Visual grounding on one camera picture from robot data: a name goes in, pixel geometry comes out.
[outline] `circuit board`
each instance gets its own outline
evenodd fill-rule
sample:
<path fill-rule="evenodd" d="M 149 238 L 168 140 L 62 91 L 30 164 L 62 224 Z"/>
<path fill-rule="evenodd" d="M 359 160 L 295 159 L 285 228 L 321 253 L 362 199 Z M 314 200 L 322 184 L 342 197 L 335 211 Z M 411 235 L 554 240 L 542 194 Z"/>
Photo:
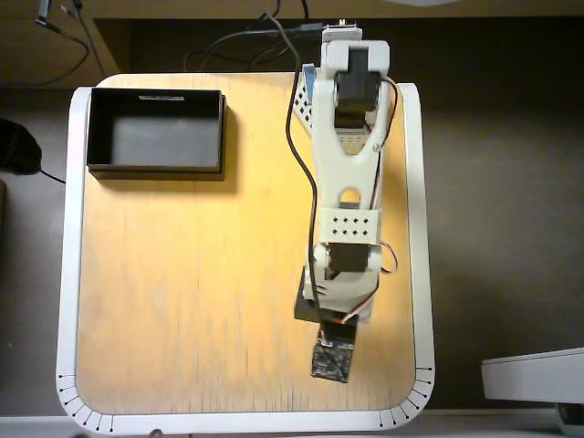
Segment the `circuit board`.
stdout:
<path fill-rule="evenodd" d="M 312 352 L 312 377 L 347 383 L 352 356 L 353 344 L 319 338 Z"/>

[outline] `wooden tabletop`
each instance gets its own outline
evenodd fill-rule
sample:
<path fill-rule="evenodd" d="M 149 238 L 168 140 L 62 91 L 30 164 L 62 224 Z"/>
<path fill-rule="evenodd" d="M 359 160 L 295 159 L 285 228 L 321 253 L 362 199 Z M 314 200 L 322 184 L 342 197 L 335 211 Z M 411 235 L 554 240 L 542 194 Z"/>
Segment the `wooden tabletop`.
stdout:
<path fill-rule="evenodd" d="M 414 379 L 402 106 L 386 144 L 382 276 L 349 383 L 310 377 L 318 326 L 293 317 L 310 189 L 284 133 L 292 74 L 118 75 L 101 87 L 220 89 L 224 182 L 86 172 L 77 385 L 103 413 L 386 409 Z M 292 136 L 310 163 L 310 138 Z M 390 260 L 385 257 L 384 263 Z"/>

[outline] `white table border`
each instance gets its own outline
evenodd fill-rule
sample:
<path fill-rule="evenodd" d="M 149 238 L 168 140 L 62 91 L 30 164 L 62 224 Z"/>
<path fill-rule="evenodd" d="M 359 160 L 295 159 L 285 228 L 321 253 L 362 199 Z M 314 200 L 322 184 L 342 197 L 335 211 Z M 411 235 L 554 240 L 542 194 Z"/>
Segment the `white table border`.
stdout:
<path fill-rule="evenodd" d="M 73 94 L 68 120 L 67 186 L 58 322 L 56 384 L 65 412 L 92 433 L 317 433 L 379 431 L 403 426 L 424 408 L 434 385 L 433 323 L 423 172 L 420 97 L 413 84 L 399 84 L 403 102 L 407 206 L 412 281 L 415 377 L 409 395 L 375 411 L 223 412 L 107 414 L 80 397 L 76 384 L 78 297 L 91 88 Z"/>

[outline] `black box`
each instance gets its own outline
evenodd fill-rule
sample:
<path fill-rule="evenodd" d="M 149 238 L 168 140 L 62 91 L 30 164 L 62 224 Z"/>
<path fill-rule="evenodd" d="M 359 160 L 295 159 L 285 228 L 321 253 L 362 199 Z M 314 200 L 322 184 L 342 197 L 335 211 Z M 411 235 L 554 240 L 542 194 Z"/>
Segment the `black box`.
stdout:
<path fill-rule="evenodd" d="M 93 89 L 87 162 L 104 180 L 222 180 L 220 90 Z"/>

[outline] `hole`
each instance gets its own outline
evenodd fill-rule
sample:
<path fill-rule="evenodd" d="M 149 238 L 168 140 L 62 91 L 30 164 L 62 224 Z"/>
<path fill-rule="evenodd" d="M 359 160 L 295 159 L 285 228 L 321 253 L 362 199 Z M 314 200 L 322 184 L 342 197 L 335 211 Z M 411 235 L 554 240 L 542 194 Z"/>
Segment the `hole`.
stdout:
<path fill-rule="evenodd" d="M 356 189 L 349 187 L 340 194 L 339 201 L 341 203 L 359 203 L 361 196 Z"/>

